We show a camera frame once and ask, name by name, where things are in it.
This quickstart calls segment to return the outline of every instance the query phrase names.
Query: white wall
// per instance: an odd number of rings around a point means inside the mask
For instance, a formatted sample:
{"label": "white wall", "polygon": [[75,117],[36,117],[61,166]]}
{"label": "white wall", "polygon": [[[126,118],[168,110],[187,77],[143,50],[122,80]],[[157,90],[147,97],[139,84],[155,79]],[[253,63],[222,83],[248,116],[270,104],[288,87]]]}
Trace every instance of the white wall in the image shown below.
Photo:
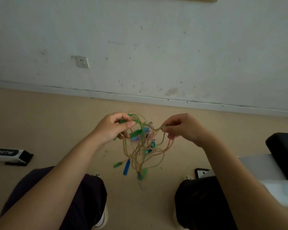
{"label": "white wall", "polygon": [[288,116],[288,0],[0,0],[0,87]]}

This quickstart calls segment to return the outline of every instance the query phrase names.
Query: outlet cover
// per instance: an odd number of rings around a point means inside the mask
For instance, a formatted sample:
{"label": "outlet cover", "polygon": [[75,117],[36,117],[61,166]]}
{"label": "outlet cover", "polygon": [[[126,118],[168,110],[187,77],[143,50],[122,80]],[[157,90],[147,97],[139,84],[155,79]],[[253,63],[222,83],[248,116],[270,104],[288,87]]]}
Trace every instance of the outlet cover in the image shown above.
{"label": "outlet cover", "polygon": [[76,58],[76,62],[77,62],[77,66],[80,68],[90,68],[90,66],[88,65],[88,59],[84,56],[75,56]]}

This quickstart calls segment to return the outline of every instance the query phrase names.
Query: hand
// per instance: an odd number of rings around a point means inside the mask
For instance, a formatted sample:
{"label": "hand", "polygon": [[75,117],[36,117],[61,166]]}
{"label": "hand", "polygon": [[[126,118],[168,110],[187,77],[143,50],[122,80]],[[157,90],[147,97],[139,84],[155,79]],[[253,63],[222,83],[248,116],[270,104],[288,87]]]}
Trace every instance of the hand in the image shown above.
{"label": "hand", "polygon": [[165,127],[162,127],[161,130],[169,133],[167,136],[169,139],[174,139],[181,135],[199,147],[202,147],[204,141],[211,135],[211,133],[189,113],[173,115],[169,117],[162,126]]}
{"label": "hand", "polygon": [[[126,120],[127,122],[118,124],[122,119]],[[123,139],[121,134],[124,134],[126,138],[129,138],[129,134],[124,131],[128,130],[134,125],[135,122],[132,121],[130,116],[122,112],[116,112],[106,115],[102,120],[100,120],[90,135],[94,135],[96,138],[98,138],[99,143],[104,145],[115,139],[115,137]]]}

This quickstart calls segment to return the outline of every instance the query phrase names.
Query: floor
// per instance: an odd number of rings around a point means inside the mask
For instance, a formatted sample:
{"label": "floor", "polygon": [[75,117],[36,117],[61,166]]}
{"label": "floor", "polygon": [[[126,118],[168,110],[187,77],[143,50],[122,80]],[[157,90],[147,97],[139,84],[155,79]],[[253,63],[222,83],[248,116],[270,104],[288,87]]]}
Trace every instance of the floor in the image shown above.
{"label": "floor", "polygon": [[[269,153],[265,140],[288,132],[288,118],[175,108],[75,96],[0,89],[0,147],[34,154],[27,167],[0,162],[0,210],[14,186],[29,171],[56,165],[98,121],[112,112],[135,111],[159,126],[167,117],[189,112],[219,136],[237,156]],[[99,151],[88,174],[99,172],[108,191],[109,221],[104,229],[173,229],[173,196],[184,174],[210,168],[202,149],[177,138],[160,166],[139,186],[133,171],[123,176],[119,140]]]}

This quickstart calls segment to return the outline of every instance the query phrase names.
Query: leg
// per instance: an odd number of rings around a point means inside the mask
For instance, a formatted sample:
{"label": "leg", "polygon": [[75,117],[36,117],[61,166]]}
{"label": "leg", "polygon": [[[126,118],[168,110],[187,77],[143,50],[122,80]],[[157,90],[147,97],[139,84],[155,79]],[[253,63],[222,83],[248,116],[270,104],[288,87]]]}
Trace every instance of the leg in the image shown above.
{"label": "leg", "polygon": [[190,230],[237,229],[215,176],[184,180],[175,194],[178,223]]}
{"label": "leg", "polygon": [[[52,167],[35,169],[27,174],[14,188],[4,205],[4,215],[25,193],[37,184]],[[82,179],[60,229],[91,229],[102,218],[107,201],[107,191],[103,181],[86,174]]]}

